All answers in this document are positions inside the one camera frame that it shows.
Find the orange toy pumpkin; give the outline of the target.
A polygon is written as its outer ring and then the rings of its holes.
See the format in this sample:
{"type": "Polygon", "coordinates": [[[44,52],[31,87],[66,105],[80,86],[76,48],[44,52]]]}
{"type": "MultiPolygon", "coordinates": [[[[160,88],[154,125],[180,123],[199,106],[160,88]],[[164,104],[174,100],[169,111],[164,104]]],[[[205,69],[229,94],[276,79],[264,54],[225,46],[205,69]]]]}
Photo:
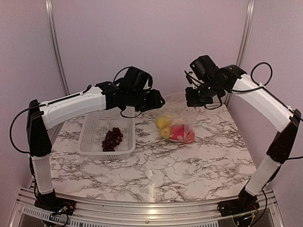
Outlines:
{"type": "Polygon", "coordinates": [[[185,137],[184,142],[187,143],[187,144],[189,144],[189,143],[193,142],[194,139],[195,139],[195,133],[194,133],[193,130],[190,130],[188,132],[187,136],[185,137]]]}

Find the yellow toy banana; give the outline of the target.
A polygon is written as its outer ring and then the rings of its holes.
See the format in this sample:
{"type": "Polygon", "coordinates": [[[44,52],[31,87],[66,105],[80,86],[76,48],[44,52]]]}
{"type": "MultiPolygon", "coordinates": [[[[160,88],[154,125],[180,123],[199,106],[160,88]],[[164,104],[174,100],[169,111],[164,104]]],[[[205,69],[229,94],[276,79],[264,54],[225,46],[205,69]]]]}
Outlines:
{"type": "Polygon", "coordinates": [[[167,127],[163,127],[160,129],[160,135],[165,138],[168,139],[171,136],[171,127],[167,126],[167,127]]]}

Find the clear zip top bag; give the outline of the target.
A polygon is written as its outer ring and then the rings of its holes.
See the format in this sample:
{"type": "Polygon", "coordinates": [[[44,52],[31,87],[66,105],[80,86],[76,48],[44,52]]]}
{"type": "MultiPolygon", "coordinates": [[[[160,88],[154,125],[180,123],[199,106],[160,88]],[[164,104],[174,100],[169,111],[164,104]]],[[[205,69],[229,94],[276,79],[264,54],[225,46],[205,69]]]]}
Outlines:
{"type": "MultiPolygon", "coordinates": [[[[195,108],[187,106],[185,93],[184,92],[173,93],[165,96],[164,100],[165,100],[165,105],[162,108],[157,109],[155,111],[154,114],[155,123],[159,118],[164,117],[166,115],[170,115],[171,116],[171,125],[169,125],[170,127],[176,124],[184,124],[186,135],[190,130],[194,131],[193,124],[198,117],[198,112],[196,111],[195,108]]],[[[172,140],[171,136],[167,140],[173,142],[185,143],[184,140],[183,141],[172,140]]]]}

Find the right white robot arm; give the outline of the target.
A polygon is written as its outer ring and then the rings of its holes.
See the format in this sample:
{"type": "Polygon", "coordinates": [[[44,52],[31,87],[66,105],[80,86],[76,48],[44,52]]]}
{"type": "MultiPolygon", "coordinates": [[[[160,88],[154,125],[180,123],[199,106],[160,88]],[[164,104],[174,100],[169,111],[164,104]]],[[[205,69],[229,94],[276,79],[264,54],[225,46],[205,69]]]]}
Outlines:
{"type": "Polygon", "coordinates": [[[185,74],[192,84],[186,88],[188,106],[207,107],[214,97],[220,99],[226,93],[232,93],[250,105],[275,130],[263,160],[235,200],[236,210],[244,212],[253,204],[253,198],[291,158],[299,124],[302,122],[301,113],[283,104],[266,88],[266,84],[256,82],[252,75],[236,65],[219,68],[212,63],[195,61],[185,74]]]}

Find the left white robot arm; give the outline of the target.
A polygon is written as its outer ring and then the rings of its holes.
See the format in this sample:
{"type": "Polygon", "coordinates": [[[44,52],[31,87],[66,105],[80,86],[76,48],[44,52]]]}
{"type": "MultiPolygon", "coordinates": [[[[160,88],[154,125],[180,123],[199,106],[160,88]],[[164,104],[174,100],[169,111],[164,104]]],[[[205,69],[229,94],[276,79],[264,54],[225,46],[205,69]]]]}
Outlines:
{"type": "Polygon", "coordinates": [[[27,121],[29,152],[41,202],[49,210],[56,210],[60,200],[54,196],[49,157],[52,152],[52,134],[66,121],[93,112],[133,107],[143,113],[159,109],[165,104],[160,91],[153,88],[122,89],[106,81],[88,86],[84,91],[57,99],[30,102],[27,121]]]}

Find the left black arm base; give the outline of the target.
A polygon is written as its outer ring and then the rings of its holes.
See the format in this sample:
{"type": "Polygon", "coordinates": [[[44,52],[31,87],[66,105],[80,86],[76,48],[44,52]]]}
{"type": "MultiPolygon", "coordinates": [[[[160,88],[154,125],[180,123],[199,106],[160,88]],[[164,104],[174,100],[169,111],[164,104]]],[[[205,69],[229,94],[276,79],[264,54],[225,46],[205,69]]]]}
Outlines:
{"type": "Polygon", "coordinates": [[[74,212],[75,201],[57,197],[53,190],[48,194],[36,193],[35,206],[44,210],[52,211],[53,213],[67,207],[65,213],[70,216],[74,212]]]}

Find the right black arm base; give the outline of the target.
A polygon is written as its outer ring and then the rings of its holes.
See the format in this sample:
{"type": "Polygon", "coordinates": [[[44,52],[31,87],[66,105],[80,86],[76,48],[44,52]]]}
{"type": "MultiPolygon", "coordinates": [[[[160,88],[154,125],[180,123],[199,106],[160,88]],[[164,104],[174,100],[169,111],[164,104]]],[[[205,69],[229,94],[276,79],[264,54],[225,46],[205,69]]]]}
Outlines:
{"type": "Polygon", "coordinates": [[[245,187],[240,191],[237,199],[221,201],[217,205],[217,210],[222,217],[238,215],[244,212],[258,210],[260,205],[257,196],[249,194],[245,187]]]}

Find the purple toy grape bunch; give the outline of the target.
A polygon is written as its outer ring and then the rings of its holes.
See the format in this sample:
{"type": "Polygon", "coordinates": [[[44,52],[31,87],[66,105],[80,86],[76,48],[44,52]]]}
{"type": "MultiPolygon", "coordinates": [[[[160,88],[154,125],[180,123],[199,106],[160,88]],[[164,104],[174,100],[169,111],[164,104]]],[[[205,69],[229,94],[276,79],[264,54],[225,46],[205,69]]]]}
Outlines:
{"type": "Polygon", "coordinates": [[[102,141],[103,152],[115,151],[115,148],[123,141],[123,133],[118,127],[112,128],[106,133],[105,139],[102,141]]]}

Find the red toy bell pepper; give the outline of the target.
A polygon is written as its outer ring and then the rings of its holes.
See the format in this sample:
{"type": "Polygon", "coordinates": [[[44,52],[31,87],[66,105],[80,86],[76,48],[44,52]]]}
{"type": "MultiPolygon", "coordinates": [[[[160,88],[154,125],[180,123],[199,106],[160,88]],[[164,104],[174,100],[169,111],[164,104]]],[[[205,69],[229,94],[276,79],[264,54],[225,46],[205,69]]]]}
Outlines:
{"type": "Polygon", "coordinates": [[[171,139],[175,141],[183,141],[186,137],[184,124],[176,124],[171,126],[171,139]]]}

